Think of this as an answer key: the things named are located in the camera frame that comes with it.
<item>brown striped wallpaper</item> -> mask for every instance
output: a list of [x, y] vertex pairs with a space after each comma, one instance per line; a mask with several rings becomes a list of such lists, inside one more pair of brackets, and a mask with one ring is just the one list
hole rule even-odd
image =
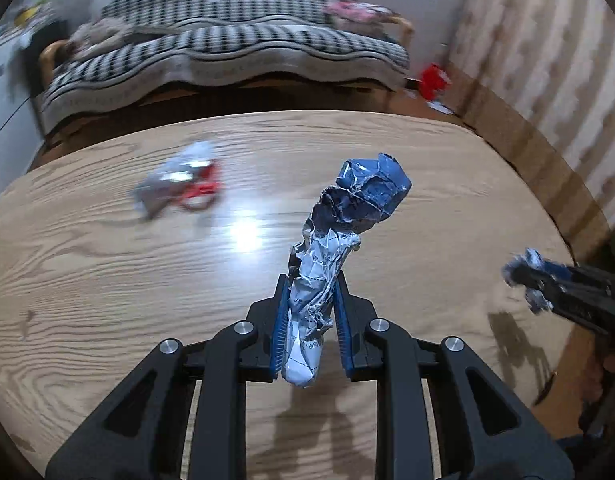
[[615, 16], [605, 0], [466, 0], [446, 104], [512, 164], [575, 257], [615, 226]]

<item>silver screw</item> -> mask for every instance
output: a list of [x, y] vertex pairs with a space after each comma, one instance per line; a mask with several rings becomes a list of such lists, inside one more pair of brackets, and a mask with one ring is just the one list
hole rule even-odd
[[164, 354], [173, 354], [178, 350], [178, 341], [176, 339], [166, 339], [162, 341], [159, 349]]
[[451, 352], [460, 352], [465, 347], [465, 344], [458, 337], [448, 337], [445, 339], [445, 346]]
[[375, 332], [385, 332], [385, 330], [389, 328], [389, 321], [382, 319], [381, 317], [377, 317], [369, 322], [369, 327]]
[[234, 325], [234, 332], [237, 334], [249, 334], [254, 330], [254, 325], [249, 321], [239, 321]]

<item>red object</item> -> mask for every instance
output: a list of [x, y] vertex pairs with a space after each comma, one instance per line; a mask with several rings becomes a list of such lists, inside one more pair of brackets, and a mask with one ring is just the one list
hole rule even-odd
[[[180, 194], [177, 202], [180, 206], [187, 209], [204, 209], [209, 206], [214, 199], [215, 195], [221, 188], [220, 182], [216, 180], [218, 174], [218, 165], [215, 161], [204, 170], [199, 179], [192, 182], [185, 190]], [[200, 197], [210, 195], [210, 199], [199, 202]]]
[[450, 83], [449, 76], [441, 67], [431, 64], [421, 73], [419, 94], [427, 101], [436, 101]]

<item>sofa seat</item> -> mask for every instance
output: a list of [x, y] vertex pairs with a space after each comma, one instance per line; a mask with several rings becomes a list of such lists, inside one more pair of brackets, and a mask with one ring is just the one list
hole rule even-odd
[[44, 95], [47, 131], [87, 110], [109, 112], [171, 82], [224, 86], [270, 72], [320, 82], [375, 80], [402, 86], [409, 66], [398, 43], [315, 25], [216, 25], [126, 45], [55, 76]]

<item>table top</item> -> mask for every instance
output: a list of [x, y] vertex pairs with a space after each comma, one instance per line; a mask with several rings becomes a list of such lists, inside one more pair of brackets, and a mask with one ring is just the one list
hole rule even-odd
[[[130, 192], [209, 139], [221, 199], [142, 221]], [[534, 247], [570, 261], [523, 181], [453, 124], [365, 112], [266, 112], [109, 140], [21, 177], [0, 197], [0, 419], [43, 472], [69, 434], [162, 339], [211, 338], [273, 295], [320, 191], [347, 158], [395, 156], [413, 182], [361, 235], [350, 292], [422, 339], [461, 336], [530, 403], [570, 324], [534, 317], [500, 267]], [[376, 386], [351, 384], [335, 330], [319, 378], [248, 387], [250, 478], [373, 476]]]

